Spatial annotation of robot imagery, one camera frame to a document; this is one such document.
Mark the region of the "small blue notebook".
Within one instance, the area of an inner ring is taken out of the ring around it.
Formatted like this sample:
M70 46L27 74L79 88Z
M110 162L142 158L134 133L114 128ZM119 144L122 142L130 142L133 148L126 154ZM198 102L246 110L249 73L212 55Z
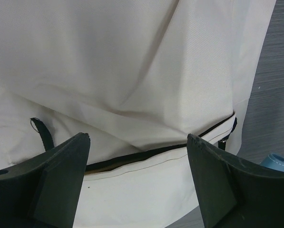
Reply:
M272 170L284 172L284 158L275 153L269 154L260 162L260 165Z

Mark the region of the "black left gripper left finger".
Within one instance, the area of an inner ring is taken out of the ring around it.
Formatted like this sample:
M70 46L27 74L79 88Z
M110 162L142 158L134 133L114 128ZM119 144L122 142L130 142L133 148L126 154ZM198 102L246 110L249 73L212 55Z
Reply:
M0 228L73 227L89 149L89 135L78 133L0 170Z

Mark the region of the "cream canvas backpack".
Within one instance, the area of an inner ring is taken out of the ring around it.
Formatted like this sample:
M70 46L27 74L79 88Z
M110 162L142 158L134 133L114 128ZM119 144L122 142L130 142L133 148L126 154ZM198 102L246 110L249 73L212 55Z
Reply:
M273 0L0 0L0 169L89 134L74 227L164 228L198 206L186 139L243 125Z

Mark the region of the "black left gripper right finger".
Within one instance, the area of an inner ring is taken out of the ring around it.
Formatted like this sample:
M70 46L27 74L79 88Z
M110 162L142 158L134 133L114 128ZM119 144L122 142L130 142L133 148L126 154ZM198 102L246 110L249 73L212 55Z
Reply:
M206 228L284 228L284 172L192 134L187 154Z

